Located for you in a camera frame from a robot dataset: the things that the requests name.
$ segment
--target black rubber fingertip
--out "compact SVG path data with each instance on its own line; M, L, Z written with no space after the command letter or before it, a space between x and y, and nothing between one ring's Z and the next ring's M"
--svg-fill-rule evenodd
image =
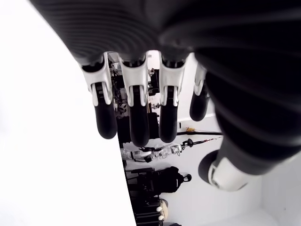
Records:
M204 119L207 112L208 101L209 97L207 96L207 91L204 88L199 96L193 92L189 111L190 117L193 121L201 121Z
M130 134L133 144L137 147L146 146L150 139L149 121L146 106L135 104L130 107Z
M96 123L99 134L105 139L112 139L117 133L117 122L113 101L110 105L99 103L95 107Z
M217 154L218 154L218 150L210 152L202 159L202 161L198 165L199 177L208 184L209 184L209 178L208 178L209 168L210 168L212 162L214 162L216 160Z
M167 103L166 106L161 106L159 136L165 143L171 143L177 136L177 115L178 107Z

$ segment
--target metal bracket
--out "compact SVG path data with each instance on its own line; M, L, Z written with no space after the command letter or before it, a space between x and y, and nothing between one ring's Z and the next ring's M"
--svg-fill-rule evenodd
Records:
M194 93L197 96L199 96L201 94L206 73L207 73L207 69L204 68L200 63L198 63L196 75L194 78Z
M141 106L146 106L148 99L148 68L147 68L147 58L142 65L138 67L127 67L124 65L123 60L118 56L124 86L127 91L127 102L130 107L134 106L134 93L133 86L140 86L140 102Z
M179 94L182 88L186 62L182 67L169 68L162 62L162 54L160 53L160 75L159 75L159 88L160 88L160 101L161 105L166 106L167 103L167 88L174 86L174 106L179 104Z
M86 83L88 85L88 90L92 94L92 100L94 106L98 106L97 91L95 88L95 83L98 82L102 83L105 103L107 105L110 105L113 100L112 81L111 81L111 73L109 69L107 52L103 54L103 60L104 60L103 67L97 72L86 72L81 67L81 70L85 76Z

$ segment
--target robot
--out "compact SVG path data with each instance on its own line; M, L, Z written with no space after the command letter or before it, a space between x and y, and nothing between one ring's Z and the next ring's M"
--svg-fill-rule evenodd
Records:
M204 117L208 94L223 132L200 177L237 191L301 149L301 4L294 1L31 0L65 43L92 94L100 135L114 137L108 51L118 53L131 140L149 138L147 51L160 51L158 134L171 143L186 58L198 61L190 116Z

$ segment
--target robotic hand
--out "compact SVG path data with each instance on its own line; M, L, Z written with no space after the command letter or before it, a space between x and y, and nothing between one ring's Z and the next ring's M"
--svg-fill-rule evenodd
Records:
M198 64L190 108L206 113L208 93L224 134L200 163L209 184L236 191L301 149L301 3L280 0L31 0L79 63L97 127L116 135L106 52L119 53L136 146L149 140L147 57L160 51L159 135L176 136L186 58Z

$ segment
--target black bag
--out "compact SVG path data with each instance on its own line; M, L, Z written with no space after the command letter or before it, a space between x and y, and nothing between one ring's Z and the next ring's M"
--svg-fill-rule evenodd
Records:
M153 174L144 178L152 182L152 190L154 195L161 193L173 193L178 190L183 182L191 181L191 175L183 177L179 173L179 169L172 166L163 170L155 171Z

